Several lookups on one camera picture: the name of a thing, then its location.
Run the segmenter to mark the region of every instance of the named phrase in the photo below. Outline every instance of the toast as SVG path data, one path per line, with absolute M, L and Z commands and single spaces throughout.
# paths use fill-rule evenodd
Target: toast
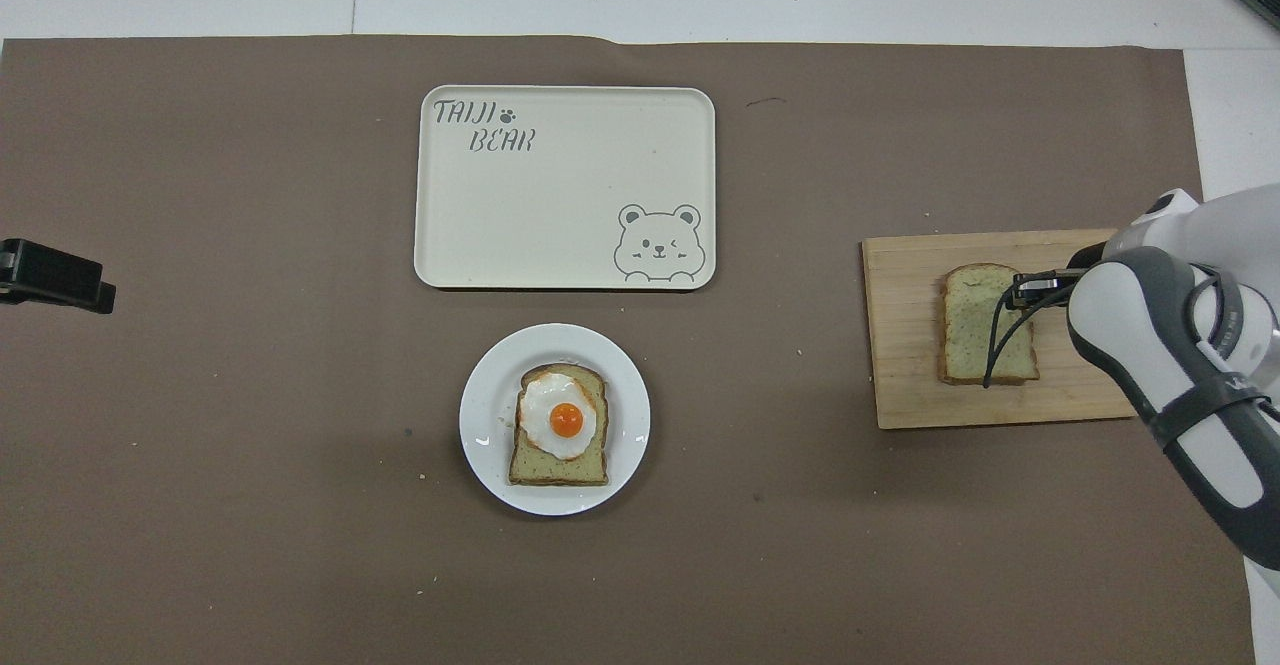
M 595 409 L 596 427 L 586 451 L 571 460 L 561 460 L 549 451 L 539 450 L 525 434 L 521 423 L 521 402 L 526 387 L 541 373 L 563 373 L 581 384 L 582 391 Z M 520 396 L 516 399 L 516 448 L 511 454 L 507 480 L 525 486 L 603 486 L 609 483 L 605 471 L 604 442 L 609 428 L 609 402 L 604 398 L 604 379 L 581 364 L 539 364 L 520 379 Z
M 942 347 L 938 350 L 938 379 L 947 384 L 980 384 L 987 371 L 991 317 L 1018 270 L 1007 265 L 973 263 L 951 270 L 942 279 Z M 1018 318 L 1001 309 L 997 341 Z M 1039 379 L 1032 324 L 1023 324 L 1009 338 L 996 361 L 991 382 L 1021 384 Z

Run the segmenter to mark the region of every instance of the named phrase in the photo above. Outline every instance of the white tray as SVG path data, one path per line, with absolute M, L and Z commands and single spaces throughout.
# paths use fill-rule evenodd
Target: white tray
M 422 100 L 413 267 L 443 288 L 707 285 L 710 100 L 675 87 L 436 87 Z

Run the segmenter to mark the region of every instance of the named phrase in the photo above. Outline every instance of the plate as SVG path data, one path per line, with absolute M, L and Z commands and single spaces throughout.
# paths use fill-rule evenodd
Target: plate
M 520 377 L 548 363 L 581 364 L 604 379 L 609 402 L 605 486 L 507 482 L 516 440 Z M 613 497 L 635 474 L 649 445 L 649 391 L 640 370 L 609 338 L 571 324 L 540 324 L 503 338 L 471 370 L 462 391 L 458 434 L 471 472 L 498 500 L 535 515 L 572 515 Z
M 716 272 L 699 90 L 444 84 L 422 100 L 417 168 L 430 286 L 696 290 Z

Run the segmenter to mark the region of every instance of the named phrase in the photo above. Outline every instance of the egg yolk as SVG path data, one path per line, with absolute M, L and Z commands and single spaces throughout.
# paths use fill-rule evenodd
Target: egg yolk
M 582 428 L 582 412 L 572 402 L 562 402 L 552 407 L 552 432 L 561 437 L 572 437 Z

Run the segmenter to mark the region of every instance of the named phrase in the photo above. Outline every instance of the cutting board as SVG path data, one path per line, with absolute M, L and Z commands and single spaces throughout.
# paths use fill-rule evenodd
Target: cutting board
M 965 263 L 1005 263 L 1020 272 L 1064 269 L 1111 229 L 987 231 L 972 235 L 877 237 L 863 242 L 867 318 L 881 428 L 1047 423 L 1133 416 L 1120 387 L 1075 353 L 1065 308 L 1032 318 L 1041 379 L 1020 386 L 938 381 L 941 283 Z

